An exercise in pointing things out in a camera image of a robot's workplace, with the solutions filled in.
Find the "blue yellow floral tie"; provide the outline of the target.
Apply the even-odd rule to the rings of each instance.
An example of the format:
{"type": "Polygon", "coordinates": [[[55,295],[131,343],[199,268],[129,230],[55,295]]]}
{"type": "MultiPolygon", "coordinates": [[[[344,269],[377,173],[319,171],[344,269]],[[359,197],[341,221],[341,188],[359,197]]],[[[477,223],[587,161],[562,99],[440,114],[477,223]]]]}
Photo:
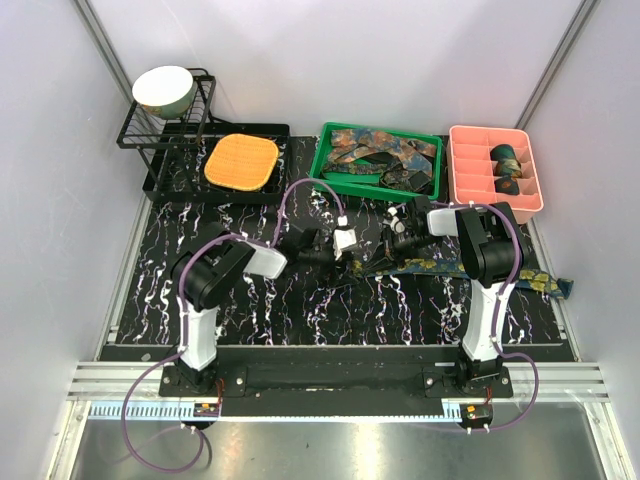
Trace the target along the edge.
{"type": "MultiPolygon", "coordinates": [[[[367,266],[362,261],[353,260],[349,267],[358,277],[374,277],[386,275],[427,275],[469,280],[460,261],[444,259],[409,259],[400,266],[383,263],[381,266],[367,266]]],[[[549,297],[566,300],[570,297],[574,281],[572,279],[554,277],[550,273],[535,269],[523,268],[514,281],[515,286],[523,290],[536,291],[549,297]]]]}

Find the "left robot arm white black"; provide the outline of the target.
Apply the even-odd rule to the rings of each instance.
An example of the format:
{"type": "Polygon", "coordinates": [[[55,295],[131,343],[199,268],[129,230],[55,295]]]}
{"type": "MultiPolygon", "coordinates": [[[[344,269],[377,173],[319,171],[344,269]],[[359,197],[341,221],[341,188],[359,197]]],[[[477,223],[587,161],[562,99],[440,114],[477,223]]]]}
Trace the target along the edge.
{"type": "Polygon", "coordinates": [[[333,239],[317,228],[292,228],[275,248],[245,242],[214,223],[188,244],[171,265],[180,311],[179,358],[175,366],[182,384],[196,396],[208,394],[216,382],[217,315],[223,300],[245,276],[276,280],[302,264],[332,265],[333,239]]]}

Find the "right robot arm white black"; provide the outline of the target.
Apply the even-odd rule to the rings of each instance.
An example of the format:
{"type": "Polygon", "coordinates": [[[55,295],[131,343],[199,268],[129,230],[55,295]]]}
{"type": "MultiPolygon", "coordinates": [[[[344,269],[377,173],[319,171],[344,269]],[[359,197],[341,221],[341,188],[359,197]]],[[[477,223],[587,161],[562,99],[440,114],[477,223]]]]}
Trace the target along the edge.
{"type": "Polygon", "coordinates": [[[469,320],[452,381],[472,397],[501,377],[506,307],[528,258],[511,207],[505,202],[437,206],[426,196],[415,197],[402,216],[388,210],[380,243],[362,272],[406,267],[421,249],[444,237],[458,239],[463,272],[471,280],[469,320]]]}

